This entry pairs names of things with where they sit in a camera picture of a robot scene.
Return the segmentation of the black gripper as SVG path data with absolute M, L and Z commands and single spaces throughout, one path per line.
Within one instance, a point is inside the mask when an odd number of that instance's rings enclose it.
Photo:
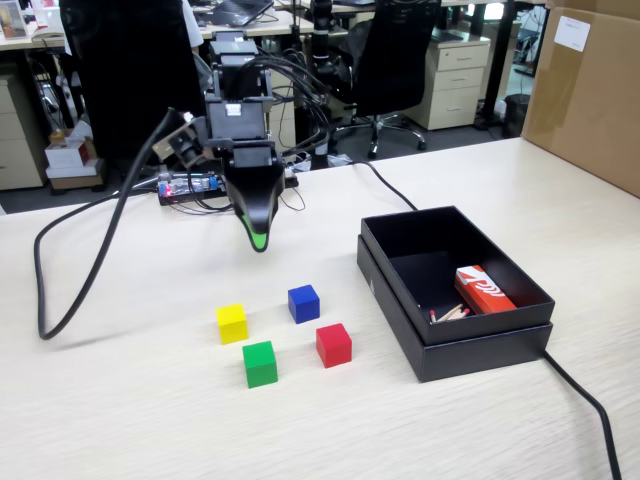
M 272 141 L 234 142 L 225 154 L 227 192 L 257 253 L 268 247 L 268 234 L 285 187 L 284 166 Z

